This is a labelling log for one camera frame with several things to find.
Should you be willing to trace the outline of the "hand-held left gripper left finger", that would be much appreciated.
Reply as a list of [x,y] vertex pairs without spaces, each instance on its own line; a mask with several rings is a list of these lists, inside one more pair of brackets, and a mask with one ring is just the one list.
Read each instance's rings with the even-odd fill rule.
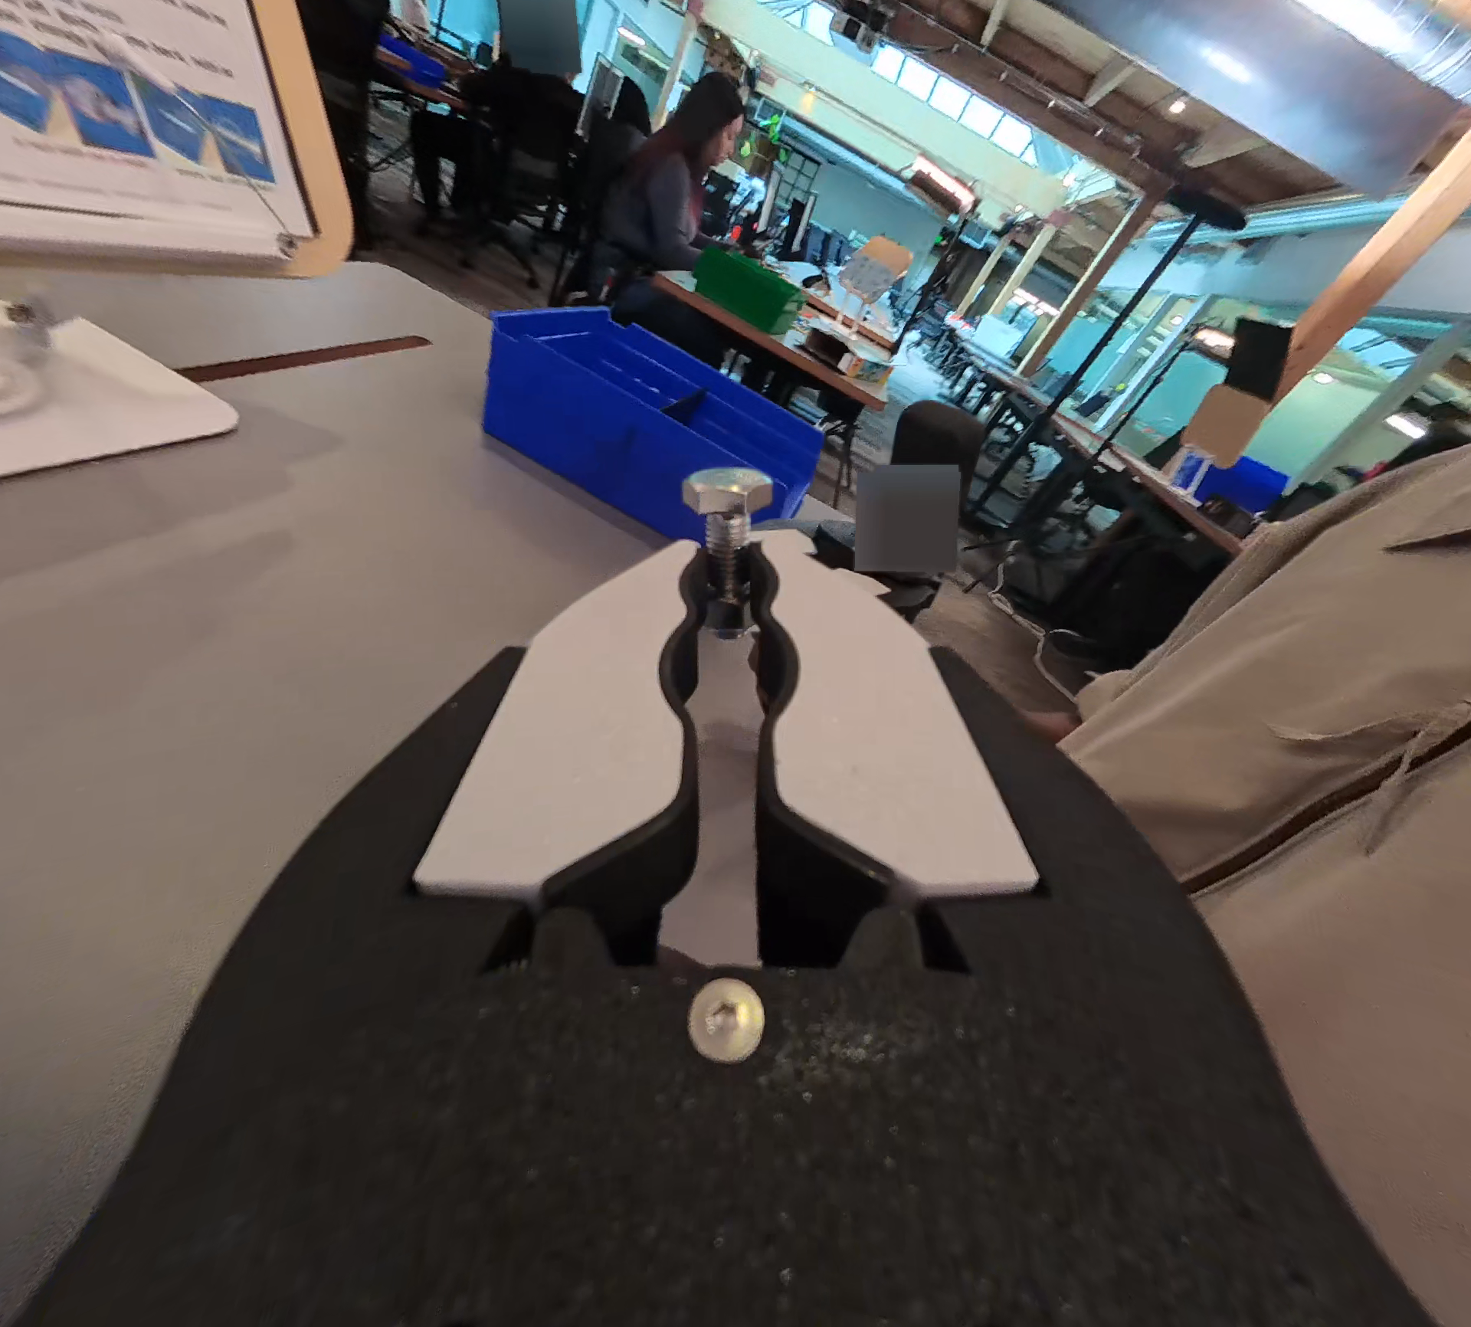
[[615,963],[654,966],[700,847],[700,629],[702,551],[674,542],[518,649],[414,894],[578,912]]

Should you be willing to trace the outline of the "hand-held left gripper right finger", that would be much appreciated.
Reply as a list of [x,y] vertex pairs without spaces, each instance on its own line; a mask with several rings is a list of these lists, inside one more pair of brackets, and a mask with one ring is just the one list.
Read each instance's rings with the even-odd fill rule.
[[1041,874],[926,640],[809,539],[751,548],[757,946],[835,966],[881,909],[1022,899]]

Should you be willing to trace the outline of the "silver hex bolt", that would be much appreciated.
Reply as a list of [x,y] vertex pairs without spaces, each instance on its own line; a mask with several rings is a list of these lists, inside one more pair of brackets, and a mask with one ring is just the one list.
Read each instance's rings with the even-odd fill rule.
[[685,479],[682,497],[703,523],[710,588],[706,626],[723,641],[742,640],[751,629],[752,519],[771,506],[774,482],[752,468],[711,468]]

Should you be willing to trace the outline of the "blue divided plastic bin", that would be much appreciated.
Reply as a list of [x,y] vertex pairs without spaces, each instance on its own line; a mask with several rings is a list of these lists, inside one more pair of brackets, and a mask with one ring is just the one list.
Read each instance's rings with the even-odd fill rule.
[[484,434],[670,542],[705,539],[684,485],[751,470],[774,485],[754,523],[794,520],[818,428],[604,307],[489,319]]

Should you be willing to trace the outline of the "wooden top work table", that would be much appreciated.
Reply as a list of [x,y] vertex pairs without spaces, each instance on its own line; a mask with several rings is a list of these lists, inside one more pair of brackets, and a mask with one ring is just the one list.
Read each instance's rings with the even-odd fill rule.
[[1114,445],[1106,447],[1102,436],[1067,414],[1053,416],[1048,425],[1057,430],[1057,434],[1071,450],[1082,454],[1090,467],[1122,476],[1149,503],[1188,528],[1189,534],[1204,540],[1231,560],[1241,555],[1244,542],[1238,536],[1211,522],[1185,491],[1171,487],[1165,474],[1152,470],[1143,459]]
[[661,295],[688,306],[703,319],[740,338],[751,352],[782,364],[786,372],[794,373],[815,387],[837,393],[841,399],[855,404],[861,411],[883,411],[887,407],[889,398],[886,387],[872,387],[860,381],[847,379],[814,358],[801,344],[789,344],[786,336],[772,336],[745,323],[728,309],[699,295],[694,289],[693,274],[677,270],[656,272],[650,284]]

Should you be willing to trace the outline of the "tan board on stand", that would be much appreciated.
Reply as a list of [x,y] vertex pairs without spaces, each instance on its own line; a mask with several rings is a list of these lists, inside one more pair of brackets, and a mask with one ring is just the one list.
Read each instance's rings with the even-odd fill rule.
[[875,346],[892,350],[898,342],[898,330],[887,303],[912,263],[912,252],[896,241],[870,238],[837,272],[832,286],[837,321],[866,335]]

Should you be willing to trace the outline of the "green plastic bin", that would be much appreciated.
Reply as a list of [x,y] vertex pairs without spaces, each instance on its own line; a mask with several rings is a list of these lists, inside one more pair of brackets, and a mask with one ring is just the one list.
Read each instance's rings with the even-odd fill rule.
[[705,251],[694,270],[694,292],[739,323],[772,338],[785,336],[806,306],[805,292],[782,272],[746,255]]

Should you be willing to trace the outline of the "black pole stand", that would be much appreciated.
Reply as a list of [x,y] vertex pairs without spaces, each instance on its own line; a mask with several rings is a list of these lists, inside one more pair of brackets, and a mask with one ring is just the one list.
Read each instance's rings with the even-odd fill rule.
[[1028,425],[1021,430],[1021,434],[1016,436],[1010,450],[1007,450],[998,467],[991,471],[973,506],[967,509],[964,520],[967,528],[982,529],[982,537],[970,543],[962,543],[961,554],[981,551],[984,546],[991,546],[995,543],[995,534],[999,529],[999,525],[984,517],[987,503],[1004,488],[1005,480],[1018,467],[1025,451],[1053,425],[1059,411],[1076,393],[1076,388],[1088,375],[1090,369],[1102,355],[1109,350],[1117,335],[1129,323],[1140,304],[1151,293],[1155,283],[1169,269],[1178,254],[1186,249],[1186,244],[1198,232],[1198,229],[1204,224],[1208,228],[1234,235],[1241,234],[1246,226],[1246,218],[1240,209],[1221,198],[1211,197],[1201,189],[1175,185],[1165,195],[1165,203],[1178,215],[1183,215],[1185,224],[1180,234],[1177,234],[1177,237],[1168,244],[1166,251],[1159,255],[1154,266],[1123,304],[1113,324],[1099,336],[1088,355],[1077,362],[1073,373],[1057,385],[1056,393],[1051,398],[1044,399],[1041,407],[1036,408]]

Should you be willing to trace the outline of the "black office chair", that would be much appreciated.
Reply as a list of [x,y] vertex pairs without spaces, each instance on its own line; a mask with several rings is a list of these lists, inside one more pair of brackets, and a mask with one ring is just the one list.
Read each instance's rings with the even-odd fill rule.
[[305,45],[351,206],[351,252],[372,244],[369,114],[377,50],[391,0],[296,0]]

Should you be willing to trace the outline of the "instruction board on white stand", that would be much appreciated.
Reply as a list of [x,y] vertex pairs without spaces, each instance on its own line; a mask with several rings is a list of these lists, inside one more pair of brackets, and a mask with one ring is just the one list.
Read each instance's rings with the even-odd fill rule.
[[38,286],[49,275],[199,277],[300,281],[343,266],[353,215],[296,0],[253,0],[267,64],[288,126],[303,194],[319,234],[288,258],[78,249],[14,252],[3,240],[2,477],[71,470],[84,464],[228,436],[235,408],[101,327],[51,310]]

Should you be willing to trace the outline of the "printed instruction sheet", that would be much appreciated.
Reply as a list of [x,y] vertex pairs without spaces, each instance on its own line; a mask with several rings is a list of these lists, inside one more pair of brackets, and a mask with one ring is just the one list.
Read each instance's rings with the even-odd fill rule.
[[2,0],[12,252],[288,258],[320,234],[253,0]]

